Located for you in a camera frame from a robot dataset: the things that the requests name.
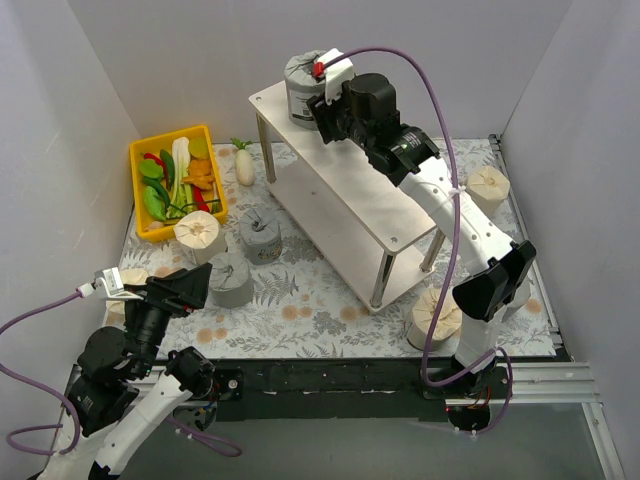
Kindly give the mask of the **grey roll with cartoon label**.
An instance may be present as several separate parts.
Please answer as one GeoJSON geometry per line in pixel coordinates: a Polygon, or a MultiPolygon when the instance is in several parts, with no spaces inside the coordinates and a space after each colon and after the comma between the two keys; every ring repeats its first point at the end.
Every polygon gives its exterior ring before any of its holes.
{"type": "Polygon", "coordinates": [[[217,306],[233,309],[253,300],[253,277],[248,262],[241,254],[219,253],[210,263],[209,290],[217,306]]]}

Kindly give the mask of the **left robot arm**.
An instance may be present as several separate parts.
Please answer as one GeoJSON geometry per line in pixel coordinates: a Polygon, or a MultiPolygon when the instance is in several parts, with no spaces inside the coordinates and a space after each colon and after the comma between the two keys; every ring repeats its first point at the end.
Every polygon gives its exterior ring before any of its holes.
{"type": "Polygon", "coordinates": [[[146,395],[133,384],[150,375],[169,321],[204,307],[211,270],[205,263],[142,285],[124,283],[116,268],[96,273],[94,289],[124,303],[124,326],[101,327],[88,338],[66,396],[75,412],[63,415],[58,434],[73,445],[53,455],[38,478],[116,479],[179,404],[212,392],[215,368],[193,347],[170,353],[146,395]]]}

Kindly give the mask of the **grey roll with QR label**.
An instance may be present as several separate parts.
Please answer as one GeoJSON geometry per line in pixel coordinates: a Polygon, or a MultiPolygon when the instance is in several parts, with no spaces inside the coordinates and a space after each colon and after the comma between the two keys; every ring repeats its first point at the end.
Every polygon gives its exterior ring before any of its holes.
{"type": "Polygon", "coordinates": [[[284,69],[290,120],[301,127],[317,131],[317,126],[307,106],[312,97],[324,94],[324,82],[312,76],[314,61],[324,50],[313,50],[293,56],[284,69]]]}

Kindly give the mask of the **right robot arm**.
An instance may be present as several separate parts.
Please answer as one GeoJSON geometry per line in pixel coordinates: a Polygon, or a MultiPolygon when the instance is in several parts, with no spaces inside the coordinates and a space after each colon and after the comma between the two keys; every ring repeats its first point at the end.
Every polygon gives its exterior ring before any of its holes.
{"type": "Polygon", "coordinates": [[[442,159],[420,128],[405,124],[396,90],[378,73],[338,81],[315,73],[323,93],[308,100],[324,143],[349,139],[369,164],[413,199],[452,243],[467,278],[446,288],[462,313],[461,337],[448,369],[424,382],[475,397],[489,384],[499,326],[536,257],[530,241],[516,242],[482,212],[454,179],[454,160],[442,159]]]}

